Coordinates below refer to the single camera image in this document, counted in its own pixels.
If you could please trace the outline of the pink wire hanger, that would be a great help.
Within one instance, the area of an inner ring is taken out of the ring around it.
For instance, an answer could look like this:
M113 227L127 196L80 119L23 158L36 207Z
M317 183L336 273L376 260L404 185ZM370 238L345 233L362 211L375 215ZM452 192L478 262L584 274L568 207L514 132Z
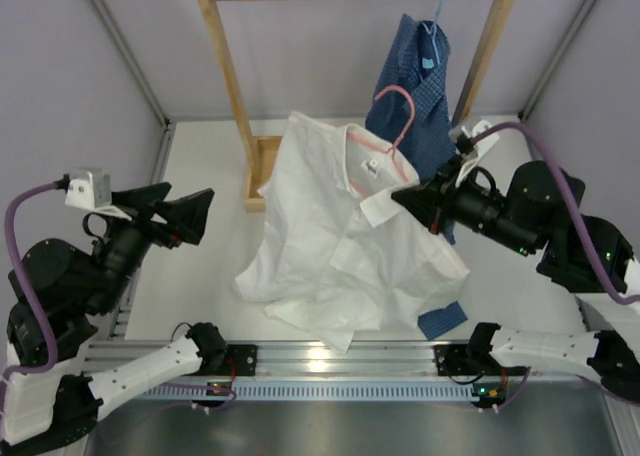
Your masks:
M390 159L391 162L393 163L395 169L397 170L399 176L402 178L402 181L404 183L408 183L409 182L409 177L407 176L405 170L404 170L404 166L399 163L396 160L396 156L400 153L399 151L399 145L403 142L403 140L406 137L406 134L408 132L408 130L411 128L414 120L415 120L415 116L416 116L416 107L415 107L415 102L414 99L412 98L411 94L404 89L403 87L396 85L396 84L390 84L387 85L386 87L384 87L381 91L379 91L375 96L374 96L374 100L378 101L382 98L384 98L387 94L394 92L394 93L398 93L400 95L403 96L403 98L405 99L405 102L407 103L407 107L409 109L409 116L408 119L404 125L404 127L402 128L401 132L399 133L398 137L394 140L394 142L392 143L391 146L389 146L386 150L382 150L380 149L378 146L374 145L373 143L370 143L369 141L367 141L366 139L360 137L359 135L357 135L356 133L352 132L351 130L348 130L346 132L346 136L353 140L356 141L359 144L362 144L374 151L383 153L383 154L387 154Z

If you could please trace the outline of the white shirt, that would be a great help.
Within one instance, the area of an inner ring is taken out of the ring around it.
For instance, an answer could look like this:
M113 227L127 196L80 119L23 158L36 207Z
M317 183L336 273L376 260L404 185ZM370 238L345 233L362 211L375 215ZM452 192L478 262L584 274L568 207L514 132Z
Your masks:
M235 280L240 296L340 352L358 332L413 329L455 302L468 267L392 199L417 180L363 127L292 113L261 189L262 242Z

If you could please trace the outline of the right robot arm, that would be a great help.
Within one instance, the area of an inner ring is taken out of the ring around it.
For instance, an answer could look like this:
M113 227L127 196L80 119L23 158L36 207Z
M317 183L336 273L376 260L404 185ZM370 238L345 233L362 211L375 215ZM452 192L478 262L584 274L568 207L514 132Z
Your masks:
M581 214L585 184L542 161L520 165L506 192L483 167L462 172L459 159L429 181L392 198L433 234L467 227L521 256L542 255L538 274L583 298L604 330L551 334L479 322L465 346L468 366L491 371L542 369L575 375L609 394L639 401L639 260L612 223Z

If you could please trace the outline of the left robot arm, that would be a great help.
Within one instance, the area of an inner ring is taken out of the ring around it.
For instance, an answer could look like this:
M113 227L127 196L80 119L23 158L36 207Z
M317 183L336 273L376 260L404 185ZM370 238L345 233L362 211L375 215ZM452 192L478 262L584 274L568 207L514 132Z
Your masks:
M167 182L112 192L105 183L65 177L53 183L70 206L106 224L84 252L49 238L19 254L16 206L5 214L5 237L16 296L7 323L7 366L1 377L1 451L40 455L87 436L131 399L177 377L223 369L228 346L209 322L119 368L86 375L97 334L95 316L114 310L152 246L198 245L212 189L169 200Z

